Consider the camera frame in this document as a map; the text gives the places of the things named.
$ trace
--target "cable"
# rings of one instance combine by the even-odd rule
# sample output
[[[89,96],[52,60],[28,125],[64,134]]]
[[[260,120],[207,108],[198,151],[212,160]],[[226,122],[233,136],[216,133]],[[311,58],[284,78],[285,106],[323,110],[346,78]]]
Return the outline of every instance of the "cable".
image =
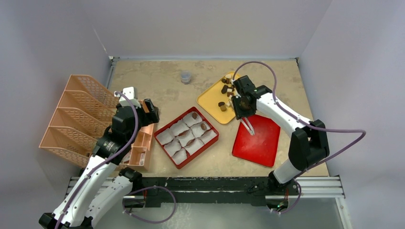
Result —
[[[145,187],[145,188],[139,189],[139,190],[137,190],[137,191],[131,192],[131,193],[129,193],[127,196],[131,196],[131,195],[134,195],[134,194],[136,194],[136,193],[142,192],[142,191],[144,191],[144,190],[153,189],[153,188],[160,188],[160,189],[163,189],[163,190],[167,191],[167,192],[171,195],[171,197],[173,198],[173,203],[174,203],[173,211],[171,211],[171,214],[170,214],[167,218],[165,218],[164,220],[160,220],[160,221],[151,221],[151,220],[147,220],[147,219],[141,218],[141,217],[139,217],[139,216],[137,216],[137,215],[134,215],[134,214],[130,213],[129,211],[127,211],[127,210],[125,209],[124,201],[122,201],[122,207],[124,208],[123,213],[125,212],[125,213],[127,213],[128,215],[130,215],[130,216],[132,216],[132,217],[134,217],[134,218],[136,218],[136,219],[139,219],[139,220],[141,220],[141,221],[143,221],[143,222],[146,222],[146,223],[158,224],[158,223],[163,223],[163,222],[166,222],[167,220],[169,220],[169,219],[174,215],[174,212],[176,212],[177,203],[176,203],[176,198],[174,197],[173,193],[170,192],[170,190],[168,190],[167,188],[162,187],[162,186]]]
[[[134,117],[135,117],[135,130],[134,133],[132,134],[131,138],[128,140],[128,142],[120,149],[118,150],[115,154],[113,154],[111,157],[107,158],[107,160],[103,161],[102,163],[100,163],[99,165],[95,166],[92,170],[90,170],[90,172],[87,174],[87,176],[84,177],[84,179],[82,180],[82,182],[80,182],[80,184],[77,186],[77,188],[75,189],[75,191],[72,193],[72,195],[70,196],[70,198],[68,199],[68,201],[65,204],[65,207],[62,210],[62,214],[59,216],[58,221],[56,222],[55,225],[55,229],[59,229],[59,225],[62,222],[62,219],[65,215],[65,212],[67,211],[67,209],[69,208],[69,206],[72,204],[74,198],[76,197],[76,195],[79,193],[79,191],[82,189],[83,185],[86,183],[86,181],[91,177],[91,175],[97,170],[99,169],[102,165],[110,162],[112,159],[114,159],[115,157],[117,157],[119,154],[121,154],[127,147],[129,147],[132,143],[132,141],[135,140],[135,137],[137,136],[137,131],[138,131],[138,113],[135,109],[135,106],[132,104],[132,102],[122,93],[122,92],[116,92],[116,94],[121,95],[122,97],[124,97],[124,99],[129,103],[129,105],[132,108],[132,111],[134,112]]]
[[[299,176],[301,176],[301,175],[302,175],[303,173],[305,173],[306,171],[308,171],[308,170],[310,170],[310,169],[312,169],[312,168],[314,168],[314,167],[316,167],[316,166],[318,166],[318,165],[320,165],[320,164],[322,164],[322,163],[324,163],[324,162],[327,162],[327,161],[331,160],[332,158],[338,156],[339,154],[341,154],[342,152],[344,152],[346,149],[348,149],[348,148],[352,147],[354,144],[358,143],[358,142],[359,142],[360,140],[362,140],[362,139],[364,138],[364,136],[366,135],[366,131],[365,131],[365,130],[361,130],[361,129],[349,130],[349,129],[329,129],[329,128],[319,128],[319,127],[315,127],[315,126],[312,126],[312,125],[309,124],[309,123],[306,123],[306,122],[302,121],[302,120],[299,119],[297,116],[295,116],[294,114],[292,114],[290,111],[286,110],[283,106],[281,106],[281,105],[278,103],[278,100],[277,100],[277,98],[276,98],[276,87],[277,87],[277,77],[276,77],[276,73],[275,73],[274,70],[273,70],[268,64],[266,64],[266,63],[263,63],[263,62],[260,62],[260,61],[248,61],[248,62],[245,62],[245,63],[241,64],[241,65],[235,70],[234,75],[232,76],[232,82],[235,80],[236,73],[239,71],[239,69],[241,69],[243,66],[245,66],[245,65],[247,65],[247,64],[250,64],[250,63],[258,63],[258,64],[261,64],[261,65],[265,66],[266,68],[268,68],[268,69],[271,71],[271,73],[273,74],[273,78],[274,78],[273,93],[272,93],[272,95],[273,95],[273,100],[276,102],[276,105],[277,105],[282,111],[284,111],[286,114],[288,114],[289,116],[291,116],[293,119],[296,119],[299,123],[301,123],[301,124],[303,124],[303,125],[305,125],[305,126],[311,128],[311,129],[313,129],[313,130],[324,131],[324,132],[332,132],[332,133],[361,133],[361,135],[360,135],[358,138],[356,138],[354,141],[352,141],[351,143],[349,143],[347,146],[343,147],[341,150],[339,150],[338,152],[336,152],[336,153],[333,154],[332,156],[327,157],[327,158],[325,158],[325,159],[323,159],[323,160],[321,160],[321,161],[319,161],[319,162],[317,162],[317,163],[315,163],[315,164],[309,166],[306,170],[304,170],[304,171],[302,171],[301,173],[299,173],[298,175],[296,175],[296,176],[294,177],[294,179],[297,178],[297,177],[299,177]],[[287,210],[283,211],[282,213],[286,213],[286,212],[290,211],[290,210],[291,210],[293,207],[295,207],[295,205],[298,203],[298,201],[299,201],[299,199],[300,199],[300,197],[301,197],[301,186],[299,185],[298,182],[297,182],[297,185],[298,185],[298,188],[299,188],[297,200],[294,202],[294,204],[293,204],[291,207],[289,207]]]

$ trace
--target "gray wall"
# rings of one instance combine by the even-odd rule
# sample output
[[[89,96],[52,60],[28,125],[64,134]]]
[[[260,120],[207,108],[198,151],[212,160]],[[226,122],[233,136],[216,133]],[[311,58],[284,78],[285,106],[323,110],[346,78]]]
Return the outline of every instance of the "gray wall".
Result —
[[[301,56],[315,118],[368,134],[328,163],[354,228],[404,228],[405,2],[334,0]],[[355,135],[329,134],[332,152]]]
[[[40,140],[69,75],[104,83],[109,59],[75,1],[1,1],[0,21],[0,228],[40,228],[78,172]]]
[[[331,0],[82,0],[108,55],[291,58]]]

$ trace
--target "yellow tray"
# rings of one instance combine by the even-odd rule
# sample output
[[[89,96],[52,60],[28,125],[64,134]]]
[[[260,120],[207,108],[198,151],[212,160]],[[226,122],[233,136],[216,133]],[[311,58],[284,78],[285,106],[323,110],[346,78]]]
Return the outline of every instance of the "yellow tray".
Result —
[[[219,102],[228,102],[228,97],[226,94],[221,93],[221,90],[224,87],[224,83],[221,82],[221,79],[224,78],[225,75],[197,97],[198,105],[200,105],[221,124],[227,124],[233,118],[235,118],[235,112],[231,107],[228,107],[226,111],[221,111],[221,109],[218,107]]]

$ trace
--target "table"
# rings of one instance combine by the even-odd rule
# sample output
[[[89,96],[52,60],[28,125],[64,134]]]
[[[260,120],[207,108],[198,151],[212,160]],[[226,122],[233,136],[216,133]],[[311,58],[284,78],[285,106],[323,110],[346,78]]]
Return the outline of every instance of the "table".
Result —
[[[245,61],[131,61],[121,60],[117,63],[111,91],[134,86],[138,89],[139,99],[150,98],[160,109],[162,128],[177,116],[195,106],[219,131],[219,140],[201,153],[182,169],[178,170],[168,156],[153,140],[152,157],[145,177],[254,177],[267,176],[270,171],[279,167],[288,158],[290,138],[281,130],[275,165],[272,168],[261,166],[250,161],[232,156],[232,147],[239,121],[233,119],[222,125],[198,106],[197,97],[214,82],[229,71],[234,71]],[[296,60],[265,61],[277,74],[277,96],[286,105],[299,114],[312,119],[307,96],[302,84]],[[180,81],[180,72],[192,73],[190,84]],[[259,64],[248,64],[239,72],[248,75],[256,86],[273,87],[271,72]],[[304,176],[328,176],[326,165],[313,168]]]

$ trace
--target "gray floor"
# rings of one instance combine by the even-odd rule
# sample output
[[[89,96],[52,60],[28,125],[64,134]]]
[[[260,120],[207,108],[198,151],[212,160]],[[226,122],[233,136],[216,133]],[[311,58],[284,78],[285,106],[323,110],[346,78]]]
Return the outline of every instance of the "gray floor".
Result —
[[[137,213],[151,220],[166,218],[173,204],[145,208]],[[117,203],[100,220],[96,229],[342,229],[336,201],[301,199],[296,208],[280,217],[265,207],[249,204],[178,204],[176,213],[162,224],[148,224],[122,214]]]

